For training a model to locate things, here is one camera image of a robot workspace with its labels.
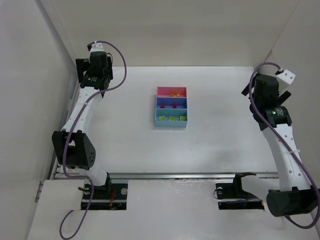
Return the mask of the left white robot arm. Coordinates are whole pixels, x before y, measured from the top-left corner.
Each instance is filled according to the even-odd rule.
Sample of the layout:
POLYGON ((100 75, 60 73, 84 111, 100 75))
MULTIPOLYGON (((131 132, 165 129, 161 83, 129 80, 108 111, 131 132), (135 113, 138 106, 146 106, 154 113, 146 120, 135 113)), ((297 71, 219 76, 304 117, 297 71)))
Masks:
POLYGON ((113 79, 112 57, 104 50, 93 50, 89 58, 77 58, 75 62, 80 83, 78 99, 62 130, 54 131, 52 134, 54 151, 61 166, 65 163, 67 169, 90 177, 99 191, 109 193, 110 177, 95 163, 96 150, 87 131, 95 109, 104 97, 100 91, 107 89, 113 79), (66 160, 63 161, 68 134, 71 136, 66 150, 66 160))

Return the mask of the yellow duplo brick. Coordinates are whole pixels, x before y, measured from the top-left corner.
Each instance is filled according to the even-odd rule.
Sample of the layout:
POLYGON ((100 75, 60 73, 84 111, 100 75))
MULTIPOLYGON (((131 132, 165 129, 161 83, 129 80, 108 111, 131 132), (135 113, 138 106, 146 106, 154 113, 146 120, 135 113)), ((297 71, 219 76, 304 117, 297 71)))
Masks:
POLYGON ((179 98, 179 97, 181 97, 181 95, 179 93, 177 93, 177 94, 173 94, 172 93, 172 94, 169 95, 169 97, 170 98, 179 98))

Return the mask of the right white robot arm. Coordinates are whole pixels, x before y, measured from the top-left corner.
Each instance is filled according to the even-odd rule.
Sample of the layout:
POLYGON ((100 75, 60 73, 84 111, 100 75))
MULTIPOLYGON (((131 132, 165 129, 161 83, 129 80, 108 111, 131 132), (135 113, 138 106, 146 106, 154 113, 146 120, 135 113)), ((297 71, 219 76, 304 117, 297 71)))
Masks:
POLYGON ((301 166, 289 111, 282 106, 291 94, 288 91, 280 94, 280 84, 274 76, 257 74, 253 82, 250 110, 270 147, 279 187, 273 189, 252 173, 238 173, 234 181, 240 191, 265 201, 275 217, 308 214, 319 202, 317 188, 312 186, 301 166))

